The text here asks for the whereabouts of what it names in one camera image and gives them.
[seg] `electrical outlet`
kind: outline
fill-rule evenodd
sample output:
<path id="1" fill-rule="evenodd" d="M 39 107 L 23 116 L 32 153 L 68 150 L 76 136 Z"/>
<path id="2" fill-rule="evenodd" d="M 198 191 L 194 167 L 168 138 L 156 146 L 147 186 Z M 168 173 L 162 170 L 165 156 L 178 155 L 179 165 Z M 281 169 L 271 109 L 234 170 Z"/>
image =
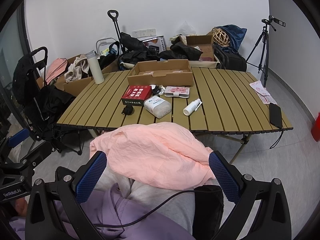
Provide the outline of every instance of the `electrical outlet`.
<path id="1" fill-rule="evenodd" d="M 134 38 L 140 38 L 140 37 L 141 37 L 140 31 L 133 31 L 133 32 L 132 32 L 132 37 L 134 37 Z"/>
<path id="2" fill-rule="evenodd" d="M 148 29 L 148 37 L 156 37 L 156 29 Z"/>
<path id="3" fill-rule="evenodd" d="M 148 30 L 140 30 L 140 37 L 148 37 Z"/>

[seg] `pink bag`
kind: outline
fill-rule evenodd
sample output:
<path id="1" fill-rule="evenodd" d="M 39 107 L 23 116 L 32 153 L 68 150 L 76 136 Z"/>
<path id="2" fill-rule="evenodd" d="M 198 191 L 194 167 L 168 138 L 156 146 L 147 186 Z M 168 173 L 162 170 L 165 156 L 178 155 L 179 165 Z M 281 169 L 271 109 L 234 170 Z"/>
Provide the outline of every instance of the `pink bag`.
<path id="1" fill-rule="evenodd" d="M 66 58 L 57 58 L 52 64 L 49 66 L 48 72 L 45 74 L 46 82 L 49 84 L 52 79 L 60 76 L 67 67 L 67 59 Z"/>

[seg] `box label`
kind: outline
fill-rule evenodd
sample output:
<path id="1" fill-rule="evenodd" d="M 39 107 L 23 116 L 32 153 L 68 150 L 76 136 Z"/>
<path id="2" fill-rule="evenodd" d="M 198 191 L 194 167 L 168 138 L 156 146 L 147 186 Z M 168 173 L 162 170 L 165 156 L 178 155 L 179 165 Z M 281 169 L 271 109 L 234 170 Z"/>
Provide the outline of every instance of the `box label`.
<path id="1" fill-rule="evenodd" d="M 165 101 L 164 99 L 162 99 L 158 96 L 154 96 L 154 97 L 145 101 L 145 107 L 149 111 L 153 112 L 153 109 L 155 109 L 156 106 L 163 103 L 164 101 Z"/>

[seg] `red object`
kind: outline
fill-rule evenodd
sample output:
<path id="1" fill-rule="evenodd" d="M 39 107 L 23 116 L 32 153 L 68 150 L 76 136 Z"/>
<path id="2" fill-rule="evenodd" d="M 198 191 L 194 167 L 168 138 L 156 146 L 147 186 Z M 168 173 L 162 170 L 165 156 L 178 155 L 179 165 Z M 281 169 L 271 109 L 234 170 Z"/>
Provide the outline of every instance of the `red object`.
<path id="1" fill-rule="evenodd" d="M 311 129 L 311 134 L 316 142 L 320 141 L 320 113 L 318 118 Z"/>
<path id="2" fill-rule="evenodd" d="M 151 86 L 129 86 L 121 100 L 127 106 L 143 106 L 144 101 L 151 96 Z"/>

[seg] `wicker basket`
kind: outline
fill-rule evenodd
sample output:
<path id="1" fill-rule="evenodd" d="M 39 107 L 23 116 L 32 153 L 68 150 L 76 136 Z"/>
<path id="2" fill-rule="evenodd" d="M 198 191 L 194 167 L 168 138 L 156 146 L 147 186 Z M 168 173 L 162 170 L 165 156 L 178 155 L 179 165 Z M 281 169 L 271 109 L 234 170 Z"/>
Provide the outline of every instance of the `wicker basket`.
<path id="1" fill-rule="evenodd" d="M 230 40 L 228 37 L 228 34 L 220 29 L 220 28 L 213 28 L 212 29 L 212 35 L 213 35 L 213 40 L 217 44 L 219 44 L 222 47 L 228 47 L 230 45 Z"/>

